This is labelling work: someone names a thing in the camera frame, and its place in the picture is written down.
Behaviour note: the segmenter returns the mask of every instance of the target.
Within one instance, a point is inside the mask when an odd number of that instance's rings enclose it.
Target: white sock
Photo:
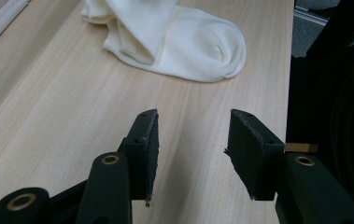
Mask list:
[[[247,57],[239,29],[230,21],[173,1],[106,0],[108,9],[101,10],[111,15],[105,16],[90,6],[93,0],[86,0],[82,15],[89,22],[101,18],[107,24],[104,48],[131,66],[203,82],[239,74]]]

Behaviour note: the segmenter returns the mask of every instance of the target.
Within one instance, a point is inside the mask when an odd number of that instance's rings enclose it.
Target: wooden table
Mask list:
[[[152,206],[134,223],[277,223],[274,203],[253,202],[227,146],[230,110],[256,115],[285,139],[292,0],[181,0],[233,21],[247,42],[242,73],[198,83],[133,68],[102,49],[105,26],[78,0],[33,0],[0,36],[0,199],[24,187],[50,196],[86,179],[116,151],[136,115],[160,114]]]

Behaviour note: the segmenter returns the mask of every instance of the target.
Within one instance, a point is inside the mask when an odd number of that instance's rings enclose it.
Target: floor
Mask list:
[[[307,10],[335,7],[338,3],[339,0],[297,0],[293,18],[292,55],[294,57],[305,56],[327,22]]]

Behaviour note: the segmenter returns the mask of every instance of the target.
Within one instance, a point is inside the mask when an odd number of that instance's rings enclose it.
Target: screw hole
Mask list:
[[[118,161],[119,161],[119,157],[113,156],[113,155],[111,155],[111,156],[106,156],[106,157],[103,157],[103,158],[101,159],[101,162],[102,162],[102,164],[104,164],[104,165],[115,164],[115,163],[118,162]]]
[[[36,196],[33,193],[24,193],[13,198],[8,204],[7,209],[13,212],[20,211],[23,208],[28,207],[36,200]]]
[[[313,166],[314,164],[316,164],[314,161],[308,159],[307,157],[303,157],[303,156],[297,156],[295,157],[295,160],[305,166]]]

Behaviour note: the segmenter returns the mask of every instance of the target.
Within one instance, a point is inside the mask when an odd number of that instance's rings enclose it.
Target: wood grain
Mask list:
[[[50,196],[88,177],[117,150],[137,114],[157,108],[160,155],[150,208],[134,223],[277,223],[253,202],[222,152],[230,110],[255,114],[285,138],[293,1],[179,1],[236,23],[248,47],[242,73],[198,83],[146,72],[102,49],[104,26],[78,0],[33,0],[0,36],[0,199],[24,187]]]

